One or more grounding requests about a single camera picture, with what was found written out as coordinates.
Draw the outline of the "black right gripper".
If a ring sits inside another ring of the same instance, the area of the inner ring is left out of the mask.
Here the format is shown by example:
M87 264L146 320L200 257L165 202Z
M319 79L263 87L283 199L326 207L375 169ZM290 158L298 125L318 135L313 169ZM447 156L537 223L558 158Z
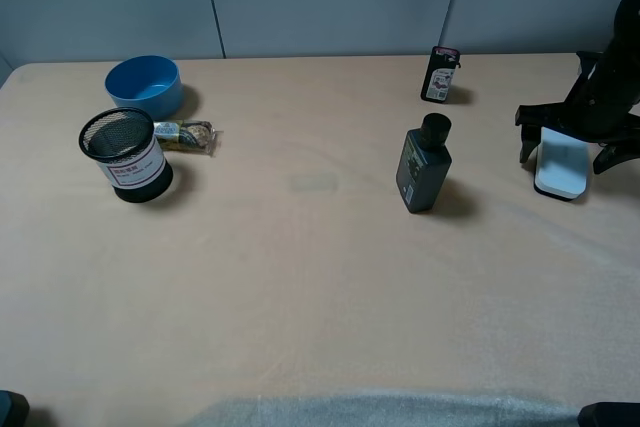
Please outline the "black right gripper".
M639 102L639 82L598 83L580 78L562 102L521 105L515 124L521 128L519 162L526 163L548 128L588 143L607 144L593 161L600 175L624 162L640 158L639 118L630 113Z

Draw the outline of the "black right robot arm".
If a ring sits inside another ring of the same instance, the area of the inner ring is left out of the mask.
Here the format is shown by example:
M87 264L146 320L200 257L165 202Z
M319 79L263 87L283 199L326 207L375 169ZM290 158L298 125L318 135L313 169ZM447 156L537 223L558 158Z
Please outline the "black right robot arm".
M639 103L639 0L621 0L603 52L577 55L581 72L563 101L518 107L520 163L540 145L544 128L600 145L596 175L639 157L639 117L631 113Z

